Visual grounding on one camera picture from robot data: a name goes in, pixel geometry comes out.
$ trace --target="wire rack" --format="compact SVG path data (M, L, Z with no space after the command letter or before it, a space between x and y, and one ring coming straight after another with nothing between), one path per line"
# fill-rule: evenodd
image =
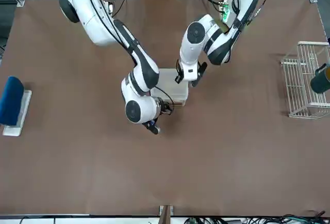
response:
M289 117L319 119L330 113L330 103L326 94L312 91L310 81L319 68L318 61L330 62L329 44L327 42L300 41L296 46L296 55L290 55L292 50L281 60L283 66L287 96L289 102Z

